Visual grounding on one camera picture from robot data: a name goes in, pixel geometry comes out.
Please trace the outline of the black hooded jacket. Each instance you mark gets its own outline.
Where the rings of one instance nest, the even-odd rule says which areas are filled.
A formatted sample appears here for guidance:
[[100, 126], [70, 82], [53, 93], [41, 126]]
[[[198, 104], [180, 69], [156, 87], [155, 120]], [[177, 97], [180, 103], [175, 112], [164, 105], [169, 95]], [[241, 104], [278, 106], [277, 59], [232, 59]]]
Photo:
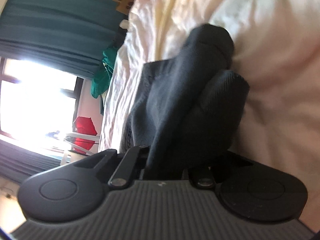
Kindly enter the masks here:
[[144, 64], [120, 149], [149, 147], [145, 179], [179, 179], [229, 149], [249, 93], [233, 53], [225, 28], [203, 24], [175, 57]]

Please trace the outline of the green clothes pile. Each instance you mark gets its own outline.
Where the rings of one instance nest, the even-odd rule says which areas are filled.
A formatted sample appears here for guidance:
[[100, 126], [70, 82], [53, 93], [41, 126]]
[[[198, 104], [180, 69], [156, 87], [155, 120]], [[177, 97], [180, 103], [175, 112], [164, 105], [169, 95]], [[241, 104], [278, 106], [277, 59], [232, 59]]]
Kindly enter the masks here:
[[117, 57], [118, 48], [109, 46], [103, 51], [103, 59], [100, 67], [94, 74], [91, 84], [91, 96], [97, 99], [108, 90], [114, 72], [114, 64]]

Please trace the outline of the metal drying rack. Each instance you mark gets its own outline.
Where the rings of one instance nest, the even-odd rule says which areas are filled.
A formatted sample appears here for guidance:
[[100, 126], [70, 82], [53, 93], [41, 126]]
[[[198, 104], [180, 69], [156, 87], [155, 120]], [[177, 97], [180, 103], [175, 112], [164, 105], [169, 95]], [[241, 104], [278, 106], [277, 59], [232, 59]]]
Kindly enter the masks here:
[[67, 133], [63, 142], [65, 150], [60, 165], [66, 165], [85, 159], [98, 152], [100, 135], [89, 135], [78, 132]]

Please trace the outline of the teal curtain right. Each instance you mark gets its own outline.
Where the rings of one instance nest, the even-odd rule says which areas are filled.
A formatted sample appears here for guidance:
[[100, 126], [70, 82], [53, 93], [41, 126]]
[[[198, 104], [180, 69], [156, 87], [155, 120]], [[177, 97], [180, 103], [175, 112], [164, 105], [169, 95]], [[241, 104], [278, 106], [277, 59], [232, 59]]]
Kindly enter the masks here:
[[7, 0], [1, 56], [90, 79], [123, 18], [113, 0]]

